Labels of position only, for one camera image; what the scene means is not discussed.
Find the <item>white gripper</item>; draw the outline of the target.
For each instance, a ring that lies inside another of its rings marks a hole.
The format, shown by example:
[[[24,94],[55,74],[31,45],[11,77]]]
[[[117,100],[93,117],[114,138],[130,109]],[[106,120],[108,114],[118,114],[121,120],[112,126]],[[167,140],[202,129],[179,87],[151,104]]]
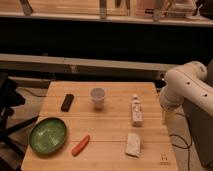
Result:
[[[174,110],[183,104],[183,97],[169,89],[162,89],[159,97],[162,110],[162,124],[167,125],[174,117]]]

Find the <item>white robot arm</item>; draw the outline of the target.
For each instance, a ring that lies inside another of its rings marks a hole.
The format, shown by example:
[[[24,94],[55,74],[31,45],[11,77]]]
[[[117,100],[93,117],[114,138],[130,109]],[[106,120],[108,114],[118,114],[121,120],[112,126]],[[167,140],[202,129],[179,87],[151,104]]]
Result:
[[[185,99],[213,116],[213,87],[204,82],[206,78],[207,67],[198,61],[173,67],[165,73],[166,85],[159,93],[163,124],[173,118],[174,110]]]

